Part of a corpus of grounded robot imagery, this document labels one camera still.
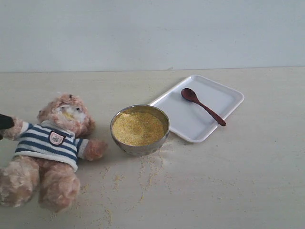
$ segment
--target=black object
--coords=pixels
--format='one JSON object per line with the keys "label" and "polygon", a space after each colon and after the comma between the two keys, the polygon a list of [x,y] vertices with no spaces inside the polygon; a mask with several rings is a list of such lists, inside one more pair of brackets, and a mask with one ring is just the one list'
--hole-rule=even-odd
{"label": "black object", "polygon": [[14,121],[12,117],[0,114],[0,130],[6,130],[14,127]]}

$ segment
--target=white table surface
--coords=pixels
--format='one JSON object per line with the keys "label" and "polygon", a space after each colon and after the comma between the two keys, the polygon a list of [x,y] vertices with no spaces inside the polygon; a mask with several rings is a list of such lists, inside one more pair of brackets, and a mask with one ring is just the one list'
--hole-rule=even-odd
{"label": "white table surface", "polygon": [[[244,102],[204,142],[174,134],[160,152],[126,156],[113,115],[147,104],[191,74],[241,91]],[[104,160],[79,162],[82,189],[65,213],[0,208],[3,229],[302,229],[305,227],[305,67],[155,72],[0,74],[0,113],[36,122],[57,92],[77,94],[109,142]],[[0,141],[0,166],[16,142]]]}

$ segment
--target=white tray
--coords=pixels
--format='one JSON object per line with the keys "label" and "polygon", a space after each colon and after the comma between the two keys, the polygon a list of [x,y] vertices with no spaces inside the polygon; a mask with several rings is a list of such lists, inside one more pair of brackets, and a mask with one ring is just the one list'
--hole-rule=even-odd
{"label": "white tray", "polygon": [[170,131],[192,143],[204,141],[219,124],[202,107],[183,99],[183,88],[194,90],[198,99],[224,120],[244,100],[244,95],[232,88],[191,75],[149,104],[168,115]]}

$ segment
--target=teddy bear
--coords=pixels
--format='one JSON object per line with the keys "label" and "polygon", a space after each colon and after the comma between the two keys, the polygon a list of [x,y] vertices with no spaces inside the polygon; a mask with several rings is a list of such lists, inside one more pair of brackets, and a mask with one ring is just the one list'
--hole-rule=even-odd
{"label": "teddy bear", "polygon": [[56,213],[68,209],[80,191],[78,159],[100,159],[108,146],[85,139],[95,121],[83,101],[64,93],[39,111],[38,124],[11,119],[13,127],[0,130],[0,136],[18,144],[12,160],[0,169],[0,205],[23,206],[39,190],[42,208]]}

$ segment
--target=blue and white striped shirt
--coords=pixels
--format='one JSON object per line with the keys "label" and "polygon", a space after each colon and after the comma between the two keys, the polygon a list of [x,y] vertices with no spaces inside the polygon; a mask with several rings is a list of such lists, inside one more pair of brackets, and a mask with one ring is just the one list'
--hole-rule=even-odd
{"label": "blue and white striped shirt", "polygon": [[59,161],[77,170],[77,159],[83,158],[89,140],[75,138],[75,134],[59,128],[50,121],[40,125],[23,123],[15,156],[32,156]]}

